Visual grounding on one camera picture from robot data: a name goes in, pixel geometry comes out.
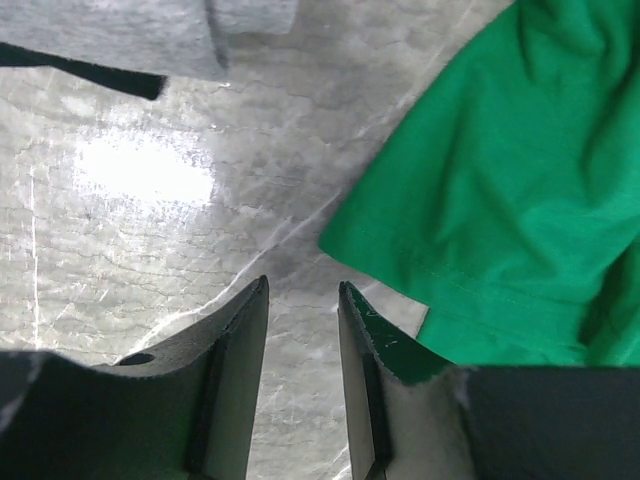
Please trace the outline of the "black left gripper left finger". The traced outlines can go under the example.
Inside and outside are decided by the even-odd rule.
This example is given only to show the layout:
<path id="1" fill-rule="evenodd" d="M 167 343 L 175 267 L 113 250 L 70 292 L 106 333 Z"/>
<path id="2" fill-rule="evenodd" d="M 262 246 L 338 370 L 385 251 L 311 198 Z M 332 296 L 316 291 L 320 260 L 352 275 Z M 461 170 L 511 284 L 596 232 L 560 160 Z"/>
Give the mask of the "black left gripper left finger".
<path id="1" fill-rule="evenodd" d="M 113 365 L 1 354 L 5 479 L 242 479 L 269 314 L 259 277 L 219 310 Z"/>

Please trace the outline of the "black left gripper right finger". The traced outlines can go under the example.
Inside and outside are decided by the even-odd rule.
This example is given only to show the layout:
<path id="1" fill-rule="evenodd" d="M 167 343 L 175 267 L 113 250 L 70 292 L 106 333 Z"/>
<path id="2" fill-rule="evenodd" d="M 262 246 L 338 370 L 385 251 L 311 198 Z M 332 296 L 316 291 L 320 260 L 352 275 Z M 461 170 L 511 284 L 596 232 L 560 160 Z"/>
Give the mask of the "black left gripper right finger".
<path id="1" fill-rule="evenodd" d="M 635 368 L 457 366 L 348 282 L 339 337 L 356 479 L 635 479 Z"/>

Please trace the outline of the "green t shirt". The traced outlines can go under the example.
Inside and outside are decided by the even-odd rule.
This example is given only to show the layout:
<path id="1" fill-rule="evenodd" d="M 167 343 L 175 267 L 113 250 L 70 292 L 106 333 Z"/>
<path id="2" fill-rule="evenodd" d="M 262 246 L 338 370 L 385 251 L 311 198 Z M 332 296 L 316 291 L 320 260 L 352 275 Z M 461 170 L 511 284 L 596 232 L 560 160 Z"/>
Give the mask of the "green t shirt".
<path id="1" fill-rule="evenodd" d="M 410 109 L 319 240 L 467 365 L 639 363 L 639 5 L 517 1 Z"/>

